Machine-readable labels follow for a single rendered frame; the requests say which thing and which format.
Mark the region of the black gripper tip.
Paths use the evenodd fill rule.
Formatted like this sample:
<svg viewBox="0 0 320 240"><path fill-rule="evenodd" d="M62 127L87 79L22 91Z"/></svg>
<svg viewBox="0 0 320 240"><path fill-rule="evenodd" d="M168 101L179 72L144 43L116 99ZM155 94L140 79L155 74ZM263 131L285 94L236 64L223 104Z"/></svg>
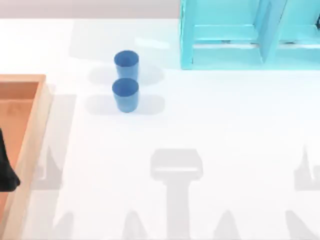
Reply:
<svg viewBox="0 0 320 240"><path fill-rule="evenodd" d="M20 184L21 181L9 162L3 132L0 128L0 192L14 192Z"/></svg>

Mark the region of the blue cup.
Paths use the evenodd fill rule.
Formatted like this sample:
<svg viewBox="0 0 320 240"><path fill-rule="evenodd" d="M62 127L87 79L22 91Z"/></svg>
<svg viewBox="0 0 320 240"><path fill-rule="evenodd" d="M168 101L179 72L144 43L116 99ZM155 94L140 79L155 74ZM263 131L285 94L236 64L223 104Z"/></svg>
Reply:
<svg viewBox="0 0 320 240"><path fill-rule="evenodd" d="M139 102L139 84L132 78L119 78L112 84L112 92L117 108L123 113L136 110Z"/></svg>
<svg viewBox="0 0 320 240"><path fill-rule="evenodd" d="M113 60L119 78L138 80L140 58L135 51L122 50L114 56Z"/></svg>

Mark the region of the light blue rack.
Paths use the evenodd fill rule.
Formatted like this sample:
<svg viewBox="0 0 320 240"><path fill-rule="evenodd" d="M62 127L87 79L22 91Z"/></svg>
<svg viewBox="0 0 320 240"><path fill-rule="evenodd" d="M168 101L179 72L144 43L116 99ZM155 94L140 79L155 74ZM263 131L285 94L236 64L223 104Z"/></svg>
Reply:
<svg viewBox="0 0 320 240"><path fill-rule="evenodd" d="M320 0L180 0L184 70L320 70Z"/></svg>

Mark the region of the salmon-coloured shallow box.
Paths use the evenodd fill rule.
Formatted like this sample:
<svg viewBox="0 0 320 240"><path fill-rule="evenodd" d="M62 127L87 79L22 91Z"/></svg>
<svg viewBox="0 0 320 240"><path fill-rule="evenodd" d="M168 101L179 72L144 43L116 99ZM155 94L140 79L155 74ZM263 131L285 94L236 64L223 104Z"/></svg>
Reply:
<svg viewBox="0 0 320 240"><path fill-rule="evenodd" d="M15 191L0 192L0 240L21 240L52 98L44 74L0 74L0 129L20 179Z"/></svg>

